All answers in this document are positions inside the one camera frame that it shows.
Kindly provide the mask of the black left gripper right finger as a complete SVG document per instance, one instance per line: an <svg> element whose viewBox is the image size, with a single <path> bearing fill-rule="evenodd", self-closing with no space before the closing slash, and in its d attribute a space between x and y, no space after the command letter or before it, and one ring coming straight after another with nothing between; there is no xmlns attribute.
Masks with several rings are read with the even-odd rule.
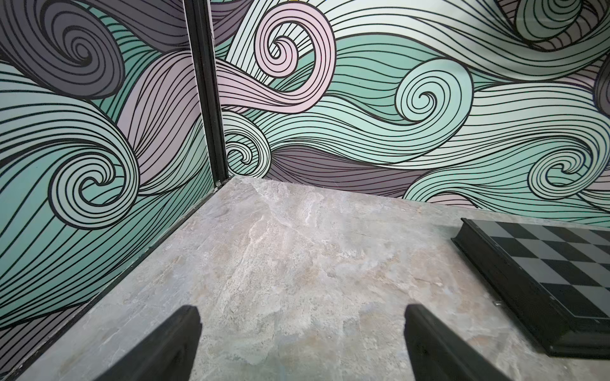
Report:
<svg viewBox="0 0 610 381"><path fill-rule="evenodd" d="M509 378L421 304L406 307L403 335L416 380Z"/></svg>

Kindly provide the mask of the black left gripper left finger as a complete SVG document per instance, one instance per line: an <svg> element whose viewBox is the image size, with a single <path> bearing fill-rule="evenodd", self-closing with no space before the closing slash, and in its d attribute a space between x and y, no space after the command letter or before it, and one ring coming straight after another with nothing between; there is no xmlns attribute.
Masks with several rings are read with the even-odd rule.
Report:
<svg viewBox="0 0 610 381"><path fill-rule="evenodd" d="M98 380L189 380L202 332L195 306L181 306Z"/></svg>

